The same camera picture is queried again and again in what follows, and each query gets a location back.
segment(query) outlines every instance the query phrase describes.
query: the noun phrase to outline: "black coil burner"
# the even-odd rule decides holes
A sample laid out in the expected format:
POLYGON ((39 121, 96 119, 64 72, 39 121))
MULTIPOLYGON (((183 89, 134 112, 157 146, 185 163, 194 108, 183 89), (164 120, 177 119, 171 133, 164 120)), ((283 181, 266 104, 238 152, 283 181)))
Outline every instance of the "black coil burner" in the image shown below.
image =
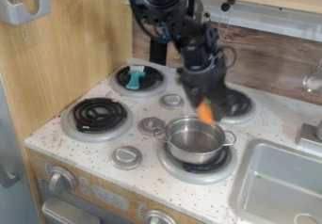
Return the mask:
POLYGON ((165 145, 166 153, 168 158, 180 165, 185 171, 191 173, 205 173, 210 171, 216 171, 224 167, 232 158, 232 150, 229 147, 223 147, 219 154, 217 154, 212 160, 202 165, 195 165, 186 163, 176 159, 168 149, 168 146, 165 145))
MULTIPOLYGON (((117 78, 118 83, 123 87, 126 87, 126 85, 130 82, 131 75, 129 74, 129 71, 130 71, 130 67, 126 67, 126 68, 121 69, 116 74, 116 78, 117 78)), ((150 87, 154 86, 157 83, 157 81, 162 83, 164 80, 163 75, 157 69, 145 66, 144 72, 146 73, 145 76, 140 77, 138 80, 139 81, 139 90, 150 88, 150 87)))
POLYGON ((251 100, 243 93, 229 89, 228 98, 224 106, 225 117, 239 117, 251 111, 251 100))
POLYGON ((86 99, 76 105, 72 113, 78 131, 86 133, 111 130, 127 118, 126 109, 107 98, 86 99))

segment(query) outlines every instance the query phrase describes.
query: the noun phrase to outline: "faucet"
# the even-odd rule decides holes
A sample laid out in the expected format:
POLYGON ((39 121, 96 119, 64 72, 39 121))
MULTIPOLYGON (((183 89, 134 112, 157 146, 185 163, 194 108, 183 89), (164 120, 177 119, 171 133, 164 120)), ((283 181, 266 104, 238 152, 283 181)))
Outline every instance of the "faucet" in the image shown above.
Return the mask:
POLYGON ((322 152, 322 121, 317 127, 303 123, 298 145, 315 152, 322 152))
MULTIPOLYGON (((322 58, 320 59, 317 70, 304 77, 303 86, 310 93, 322 92, 322 58)), ((322 152, 322 121, 317 127, 303 123, 298 145, 322 152)))
POLYGON ((322 141, 322 121, 320 122, 320 124, 317 126, 316 128, 316 133, 315 133, 316 137, 322 141))

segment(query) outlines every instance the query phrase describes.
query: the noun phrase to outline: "pot handle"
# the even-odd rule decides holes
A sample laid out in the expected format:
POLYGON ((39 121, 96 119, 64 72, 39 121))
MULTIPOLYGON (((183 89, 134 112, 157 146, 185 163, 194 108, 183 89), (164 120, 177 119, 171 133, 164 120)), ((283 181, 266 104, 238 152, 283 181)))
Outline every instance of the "pot handle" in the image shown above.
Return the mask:
POLYGON ((230 143, 225 143, 223 146, 232 146, 232 145, 234 145, 236 143, 236 141, 237 141, 236 135, 232 131, 224 131, 224 132, 225 132, 225 135, 230 134, 233 137, 233 141, 230 142, 230 143))
POLYGON ((160 141, 167 142, 166 137, 163 136, 163 138, 160 138, 161 135, 165 134, 166 129, 165 128, 160 128, 160 129, 155 129, 153 131, 153 136, 160 141))

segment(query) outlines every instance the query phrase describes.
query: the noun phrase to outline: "wooden wall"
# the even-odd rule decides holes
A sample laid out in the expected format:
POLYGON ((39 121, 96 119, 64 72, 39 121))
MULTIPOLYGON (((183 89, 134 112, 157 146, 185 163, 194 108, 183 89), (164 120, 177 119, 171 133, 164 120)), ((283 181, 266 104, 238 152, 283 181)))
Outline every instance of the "wooden wall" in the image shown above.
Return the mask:
MULTIPOLYGON (((232 45, 237 51, 237 63, 229 70, 227 81, 322 104, 322 93, 308 93, 302 87, 304 76, 318 66, 322 43, 237 26, 220 28, 222 44, 232 45)), ((136 23, 133 30, 134 57, 149 59, 149 39, 136 23)), ((168 65, 182 66, 173 46, 169 47, 168 65)))
POLYGON ((52 13, 37 21, 0 24, 0 79, 38 207, 24 139, 132 56, 126 0, 51 3, 52 13))

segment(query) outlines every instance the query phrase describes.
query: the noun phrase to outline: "wooden panel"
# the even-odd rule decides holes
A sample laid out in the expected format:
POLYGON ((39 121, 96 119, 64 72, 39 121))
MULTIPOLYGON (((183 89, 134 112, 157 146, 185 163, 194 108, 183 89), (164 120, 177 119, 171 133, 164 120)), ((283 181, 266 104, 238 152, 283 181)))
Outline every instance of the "wooden panel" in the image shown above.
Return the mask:
POLYGON ((242 2, 250 2, 277 8, 289 8, 314 13, 322 13, 321 1, 298 1, 298 0, 238 0, 242 2))
MULTIPOLYGON (((34 7, 30 0, 23 2, 34 7)), ((52 13, 37 21, 19 27, 0 24, 0 78, 38 207, 23 140, 132 55, 126 0, 51 3, 52 13)))
MULTIPOLYGON (((322 93, 308 93, 302 87, 303 77, 317 68, 322 43, 237 26, 224 28, 221 33, 222 43, 232 45, 237 51, 237 63, 229 70, 227 81, 322 104, 322 93)), ((137 24, 134 25, 134 57, 149 59, 149 38, 137 24)), ((173 46, 169 47, 168 65, 182 66, 173 46)))
POLYGON ((71 165, 63 163, 61 161, 57 161, 56 159, 51 158, 47 155, 41 154, 39 152, 35 152, 31 149, 27 149, 27 151, 28 151, 28 155, 30 156, 30 159, 31 159, 32 168, 35 172, 35 175, 38 178, 41 178, 42 180, 49 182, 49 176, 46 171, 46 167, 49 167, 49 166, 63 167, 65 169, 67 169, 68 171, 70 171, 76 177, 76 179, 79 179, 80 176, 85 177, 86 179, 89 180, 89 184, 82 184, 82 183, 78 182, 77 188, 72 193, 84 200, 90 201, 94 204, 97 204, 97 205, 105 208, 106 210, 116 214, 117 216, 122 216, 124 218, 127 218, 128 220, 130 220, 134 223, 143 224, 145 222, 142 221, 142 219, 140 218, 140 216, 138 214, 138 209, 142 205, 145 205, 145 208, 142 208, 143 216, 145 216, 145 214, 150 210, 161 210, 161 211, 169 214, 170 216, 172 216, 177 221, 177 223, 183 223, 183 224, 201 223, 198 220, 196 220, 190 216, 183 215, 173 209, 170 209, 169 207, 167 207, 161 203, 158 203, 154 200, 150 200, 148 198, 145 198, 145 197, 139 195, 138 193, 129 191, 129 190, 127 190, 123 187, 120 187, 116 184, 112 184, 111 182, 108 182, 108 181, 105 181, 101 178, 93 176, 93 175, 91 175, 85 171, 82 171, 78 168, 75 168, 71 165), (107 189, 115 194, 118 194, 118 195, 128 199, 130 202, 129 210, 124 211, 118 207, 115 207, 115 206, 107 203, 107 202, 104 202, 104 201, 101 201, 101 200, 95 198, 93 195, 93 192, 92 192, 92 187, 94 185, 98 185, 101 188, 107 189), (89 190, 90 195, 85 195, 81 191, 82 186, 86 187, 89 190))

